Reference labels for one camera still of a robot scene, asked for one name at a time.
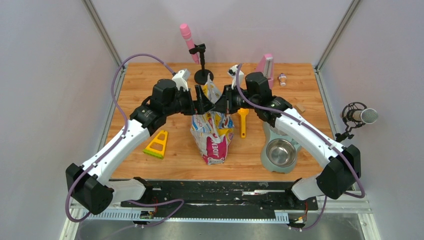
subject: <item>white wall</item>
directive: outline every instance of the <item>white wall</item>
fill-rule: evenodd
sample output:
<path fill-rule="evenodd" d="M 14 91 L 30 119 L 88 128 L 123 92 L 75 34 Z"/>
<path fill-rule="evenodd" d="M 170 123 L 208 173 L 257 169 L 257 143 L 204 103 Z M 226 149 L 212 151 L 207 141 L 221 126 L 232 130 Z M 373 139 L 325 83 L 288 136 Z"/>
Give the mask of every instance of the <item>white wall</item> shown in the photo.
<path fill-rule="evenodd" d="M 192 62 L 179 26 L 206 44 L 206 62 L 316 64 L 351 0 L 92 0 L 121 58 Z M 152 62 L 138 58 L 137 62 Z"/>
<path fill-rule="evenodd" d="M 354 101 L 379 113 L 352 142 L 383 240 L 424 234 L 423 11 L 421 0 L 362 1 L 322 71 L 337 116 Z"/>
<path fill-rule="evenodd" d="M 116 66 L 79 0 L 2 0 L 0 36 L 0 239 L 58 239 L 65 169 L 97 150 Z"/>

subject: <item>pink microphone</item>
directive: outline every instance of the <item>pink microphone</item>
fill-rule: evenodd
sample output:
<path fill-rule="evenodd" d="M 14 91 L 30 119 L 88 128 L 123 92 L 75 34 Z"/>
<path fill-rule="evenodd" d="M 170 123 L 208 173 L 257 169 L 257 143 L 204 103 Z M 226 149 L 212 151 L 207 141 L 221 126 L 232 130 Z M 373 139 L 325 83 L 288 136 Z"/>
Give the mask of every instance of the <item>pink microphone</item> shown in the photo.
<path fill-rule="evenodd" d="M 179 26 L 179 30 L 181 31 L 182 38 L 185 39 L 188 50 L 193 49 L 195 47 L 195 43 L 193 42 L 192 31 L 190 31 L 189 26 L 186 23 L 183 23 Z M 196 64 L 199 64 L 199 56 L 197 53 L 192 54 L 191 57 Z"/>

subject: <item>yellow spatula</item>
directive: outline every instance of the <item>yellow spatula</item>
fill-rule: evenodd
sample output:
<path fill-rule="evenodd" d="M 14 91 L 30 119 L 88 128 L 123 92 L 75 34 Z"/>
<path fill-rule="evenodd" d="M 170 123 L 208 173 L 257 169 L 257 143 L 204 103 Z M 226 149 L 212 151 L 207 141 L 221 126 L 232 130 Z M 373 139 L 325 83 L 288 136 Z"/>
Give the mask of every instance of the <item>yellow spatula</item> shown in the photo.
<path fill-rule="evenodd" d="M 240 108 L 237 113 L 240 115 L 240 138 L 244 139 L 246 137 L 246 116 L 249 113 L 249 109 Z"/>

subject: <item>microphone grille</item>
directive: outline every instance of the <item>microphone grille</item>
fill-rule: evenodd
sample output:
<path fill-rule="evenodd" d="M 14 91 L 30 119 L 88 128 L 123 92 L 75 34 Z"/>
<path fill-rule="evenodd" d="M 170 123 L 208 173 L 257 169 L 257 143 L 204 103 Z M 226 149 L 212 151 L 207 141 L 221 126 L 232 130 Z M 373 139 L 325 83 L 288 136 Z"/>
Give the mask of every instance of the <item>microphone grille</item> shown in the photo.
<path fill-rule="evenodd" d="M 366 124 L 373 124 L 379 118 L 379 114 L 377 113 L 376 110 L 372 108 L 367 108 L 361 112 L 360 118 Z"/>

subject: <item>robotic arm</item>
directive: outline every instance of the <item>robotic arm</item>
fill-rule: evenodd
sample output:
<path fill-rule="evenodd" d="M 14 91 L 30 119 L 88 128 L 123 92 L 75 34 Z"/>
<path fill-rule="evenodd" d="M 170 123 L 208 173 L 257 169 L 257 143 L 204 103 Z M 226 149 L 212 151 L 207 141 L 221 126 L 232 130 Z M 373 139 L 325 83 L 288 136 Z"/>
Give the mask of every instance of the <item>robotic arm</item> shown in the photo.
<path fill-rule="evenodd" d="M 256 105 L 279 110 L 285 114 L 251 106 L 236 88 L 236 69 L 237 65 L 229 69 L 228 74 L 233 78 L 233 83 L 224 86 L 222 96 L 215 104 L 208 100 L 199 85 L 195 86 L 197 99 L 192 100 L 187 85 L 190 75 L 187 69 L 177 72 L 172 80 L 159 80 L 153 86 L 152 95 L 130 115 L 126 133 L 123 132 L 123 128 L 104 148 L 81 166 L 73 163 L 66 169 L 66 180 L 70 189 L 75 180 L 89 166 L 93 166 L 78 182 L 72 197 L 94 215 L 103 212 L 111 203 L 143 199 L 146 189 L 151 189 L 152 186 L 142 178 L 135 177 L 126 181 L 109 181 L 109 179 L 115 169 L 138 145 L 166 123 L 168 116 L 177 113 L 187 116 L 202 115 L 210 110 L 233 114 L 240 108 L 249 108 L 254 109 L 262 121 L 289 134 L 323 167 L 320 174 L 296 181 L 290 189 L 295 198 L 306 200 L 310 197 L 326 195 L 332 199 L 338 199 L 355 183 L 355 178 L 335 149 L 348 159 L 358 178 L 361 176 L 359 150 L 354 145 L 345 147 L 325 136 L 302 118 L 290 103 L 279 96 L 273 96 L 268 79 L 261 72 L 253 72 L 246 76 L 246 90 L 241 90 L 242 94 Z M 238 76 L 243 77 L 243 72 L 240 71 Z M 331 146 L 328 147 L 317 134 L 326 138 Z M 115 148 L 96 163 L 98 157 L 108 151 L 119 138 L 122 139 Z"/>

